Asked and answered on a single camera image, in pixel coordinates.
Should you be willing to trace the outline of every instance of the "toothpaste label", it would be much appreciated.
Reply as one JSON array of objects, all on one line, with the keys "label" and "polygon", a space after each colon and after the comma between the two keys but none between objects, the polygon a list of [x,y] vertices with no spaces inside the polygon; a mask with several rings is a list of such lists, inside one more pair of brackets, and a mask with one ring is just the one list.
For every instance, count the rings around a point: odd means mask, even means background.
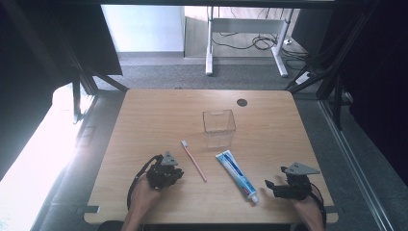
[{"label": "toothpaste label", "polygon": [[228,170],[245,195],[250,196],[251,194],[256,193],[255,188],[241,171],[230,150],[224,151],[216,155],[216,157]]}]

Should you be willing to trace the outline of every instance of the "transparent box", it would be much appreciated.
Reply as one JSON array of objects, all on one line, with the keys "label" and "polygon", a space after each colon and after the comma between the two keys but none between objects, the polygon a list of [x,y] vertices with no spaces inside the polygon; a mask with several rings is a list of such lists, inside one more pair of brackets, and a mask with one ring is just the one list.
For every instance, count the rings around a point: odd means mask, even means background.
[{"label": "transparent box", "polygon": [[203,113],[208,148],[229,147],[235,134],[234,114],[231,110]]}]

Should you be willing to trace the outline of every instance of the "toothpaste tube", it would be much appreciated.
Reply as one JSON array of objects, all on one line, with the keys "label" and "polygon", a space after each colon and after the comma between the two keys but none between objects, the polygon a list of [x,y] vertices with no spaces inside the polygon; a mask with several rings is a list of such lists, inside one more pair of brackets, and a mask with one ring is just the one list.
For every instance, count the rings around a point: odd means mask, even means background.
[{"label": "toothpaste tube", "polygon": [[246,198],[252,199],[254,203],[257,203],[259,199],[256,196],[255,188],[243,174],[231,151],[226,150],[216,155],[216,157],[234,178],[235,182],[238,184]]}]

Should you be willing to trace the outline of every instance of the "hand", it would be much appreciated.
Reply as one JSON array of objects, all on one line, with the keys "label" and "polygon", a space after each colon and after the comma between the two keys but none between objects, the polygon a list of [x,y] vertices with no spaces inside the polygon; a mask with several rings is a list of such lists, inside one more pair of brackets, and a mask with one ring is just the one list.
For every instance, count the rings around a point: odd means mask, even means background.
[{"label": "hand", "polygon": [[122,226],[122,231],[136,231],[144,215],[153,208],[160,199],[161,191],[152,189],[146,174],[143,174],[132,191],[132,201],[129,212]]},{"label": "hand", "polygon": [[[321,201],[319,190],[312,185],[312,193]],[[289,199],[309,231],[324,231],[323,218],[316,201],[309,195],[304,200]]]}]

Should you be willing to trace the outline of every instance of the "wooden table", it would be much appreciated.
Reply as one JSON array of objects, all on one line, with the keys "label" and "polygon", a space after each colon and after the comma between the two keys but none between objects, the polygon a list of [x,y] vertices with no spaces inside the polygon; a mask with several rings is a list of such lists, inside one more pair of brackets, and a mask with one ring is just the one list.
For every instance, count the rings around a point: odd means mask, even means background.
[{"label": "wooden table", "polygon": [[[245,99],[241,107],[237,100]],[[228,172],[206,147],[202,112],[231,109],[237,131],[231,152],[258,191],[254,205],[237,188]],[[181,145],[201,166],[204,183]],[[185,171],[145,223],[294,223],[297,215],[287,200],[275,198],[265,185],[268,179],[287,184],[280,167],[300,162],[319,169],[292,95],[271,90],[128,90],[99,170],[85,214],[89,223],[124,220],[129,186],[154,155],[169,151]],[[333,201],[322,174],[310,175],[321,190],[325,205]],[[335,222],[337,214],[329,214]]]}]

